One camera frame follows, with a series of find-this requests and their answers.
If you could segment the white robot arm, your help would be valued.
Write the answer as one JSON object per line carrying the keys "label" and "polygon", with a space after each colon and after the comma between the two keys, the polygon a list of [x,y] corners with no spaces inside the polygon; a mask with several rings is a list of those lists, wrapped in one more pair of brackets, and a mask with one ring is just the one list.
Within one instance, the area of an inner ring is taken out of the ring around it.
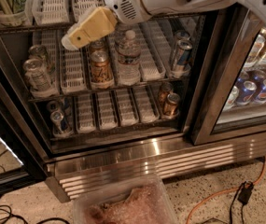
{"label": "white robot arm", "polygon": [[62,38],[62,44],[68,50],[77,50],[110,35],[119,22],[133,25],[158,15],[200,13],[235,3],[251,10],[266,24],[266,0],[104,0],[102,6],[83,12]]}

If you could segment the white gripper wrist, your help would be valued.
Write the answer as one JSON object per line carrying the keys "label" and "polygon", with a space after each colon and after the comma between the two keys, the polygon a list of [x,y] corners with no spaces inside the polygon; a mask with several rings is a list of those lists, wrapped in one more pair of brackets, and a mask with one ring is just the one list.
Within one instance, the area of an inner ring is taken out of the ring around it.
{"label": "white gripper wrist", "polygon": [[[136,24],[151,18],[142,0],[104,1],[122,23]],[[118,21],[109,8],[89,7],[63,36],[62,45],[68,50],[78,50],[113,33]]]}

